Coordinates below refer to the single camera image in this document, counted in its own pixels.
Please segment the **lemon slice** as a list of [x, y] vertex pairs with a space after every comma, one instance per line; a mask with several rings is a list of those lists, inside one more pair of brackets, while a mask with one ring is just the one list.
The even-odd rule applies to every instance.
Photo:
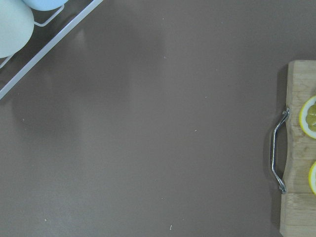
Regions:
[[299, 124], [309, 137], [316, 138], [316, 96], [309, 98], [299, 113]]
[[313, 165], [310, 167], [308, 182], [312, 193], [316, 195], [316, 162], [314, 162]]

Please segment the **bamboo cutting board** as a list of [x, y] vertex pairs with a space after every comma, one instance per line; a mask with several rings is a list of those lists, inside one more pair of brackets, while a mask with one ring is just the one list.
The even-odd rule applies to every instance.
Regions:
[[316, 141], [300, 127], [302, 106], [316, 93], [316, 63], [295, 60], [288, 65], [286, 105], [287, 158], [283, 174], [287, 192], [281, 196], [280, 233], [284, 237], [316, 235], [316, 196], [308, 174], [316, 160]]

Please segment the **mint green cup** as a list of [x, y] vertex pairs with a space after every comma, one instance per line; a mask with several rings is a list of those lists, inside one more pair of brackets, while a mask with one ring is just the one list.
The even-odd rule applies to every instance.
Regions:
[[0, 57], [11, 56], [30, 40], [34, 30], [32, 10], [21, 0], [0, 2]]

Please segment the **light blue cup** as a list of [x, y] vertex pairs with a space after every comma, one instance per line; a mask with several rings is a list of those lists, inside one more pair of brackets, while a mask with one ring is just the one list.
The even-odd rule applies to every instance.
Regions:
[[23, 2], [35, 10], [50, 11], [61, 7], [68, 0], [23, 0]]

